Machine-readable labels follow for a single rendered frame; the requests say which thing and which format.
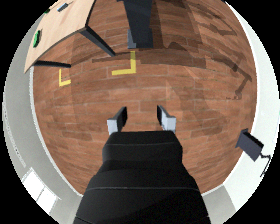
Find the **green object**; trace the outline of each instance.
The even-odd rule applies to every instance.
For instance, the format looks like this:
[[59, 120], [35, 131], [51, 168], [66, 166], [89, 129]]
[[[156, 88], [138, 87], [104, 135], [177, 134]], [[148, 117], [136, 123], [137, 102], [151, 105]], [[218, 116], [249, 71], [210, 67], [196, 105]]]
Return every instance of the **green object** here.
[[35, 34], [34, 41], [33, 41], [33, 47], [37, 47], [39, 44], [39, 37], [40, 37], [41, 31], [38, 30], [37, 33]]

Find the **yellow floor marking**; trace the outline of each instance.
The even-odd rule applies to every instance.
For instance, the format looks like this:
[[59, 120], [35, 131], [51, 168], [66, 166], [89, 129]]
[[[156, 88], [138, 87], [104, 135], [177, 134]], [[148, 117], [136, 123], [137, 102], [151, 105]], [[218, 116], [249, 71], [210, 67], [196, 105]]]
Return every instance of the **yellow floor marking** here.
[[70, 83], [71, 83], [71, 80], [61, 82], [61, 69], [59, 69], [59, 86], [69, 85]]
[[136, 73], [136, 57], [135, 51], [130, 52], [130, 66], [131, 69], [115, 70], [112, 71], [112, 75], [125, 75]]

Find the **brown wood plank floor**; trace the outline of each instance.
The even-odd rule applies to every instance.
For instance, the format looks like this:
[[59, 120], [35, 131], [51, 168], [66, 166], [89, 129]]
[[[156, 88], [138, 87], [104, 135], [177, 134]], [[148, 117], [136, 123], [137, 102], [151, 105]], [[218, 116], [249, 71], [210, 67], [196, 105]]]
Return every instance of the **brown wood plank floor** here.
[[124, 5], [97, 0], [89, 26], [116, 52], [110, 57], [76, 34], [40, 60], [71, 63], [62, 69], [35, 67], [34, 101], [48, 150], [73, 187], [84, 193], [102, 165], [109, 137], [107, 119], [127, 106], [123, 131], [162, 130], [160, 104], [176, 116], [183, 164], [204, 193], [223, 183], [242, 150], [241, 129], [253, 124], [256, 69], [246, 35], [230, 8], [219, 0], [155, 0], [150, 27], [153, 49], [135, 49], [130, 68], [129, 29]]

